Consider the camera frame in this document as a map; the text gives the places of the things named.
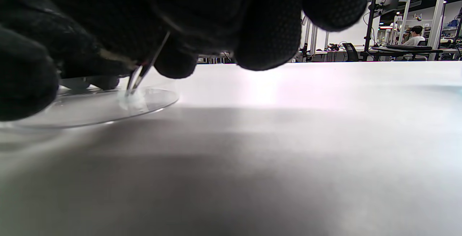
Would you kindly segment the person's left hand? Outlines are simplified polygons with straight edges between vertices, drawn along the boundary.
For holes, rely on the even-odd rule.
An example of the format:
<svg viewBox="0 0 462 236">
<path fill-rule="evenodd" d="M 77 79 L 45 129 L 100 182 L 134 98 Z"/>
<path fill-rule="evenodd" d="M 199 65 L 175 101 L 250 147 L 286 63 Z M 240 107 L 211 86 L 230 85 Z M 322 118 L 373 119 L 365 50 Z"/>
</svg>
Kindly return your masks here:
<svg viewBox="0 0 462 236">
<path fill-rule="evenodd" d="M 112 90 L 119 84 L 119 78 L 116 76 L 103 75 L 86 78 L 68 78 L 62 79 L 60 85 L 72 90 L 86 90 L 90 86 L 95 86 L 101 90 Z"/>
</svg>

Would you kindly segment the person's right hand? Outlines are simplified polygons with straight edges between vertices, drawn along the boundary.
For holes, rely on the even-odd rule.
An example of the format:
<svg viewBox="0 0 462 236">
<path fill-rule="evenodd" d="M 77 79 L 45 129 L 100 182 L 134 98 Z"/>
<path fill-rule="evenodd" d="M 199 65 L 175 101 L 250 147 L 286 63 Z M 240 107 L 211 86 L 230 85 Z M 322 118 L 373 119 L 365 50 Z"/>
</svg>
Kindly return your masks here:
<svg viewBox="0 0 462 236">
<path fill-rule="evenodd" d="M 1 0 L 1 121 L 33 116 L 66 78 L 129 76 L 139 65 L 187 78 L 200 55 L 231 52 L 266 71 L 299 50 L 301 15 L 356 24 L 368 0 Z"/>
</svg>

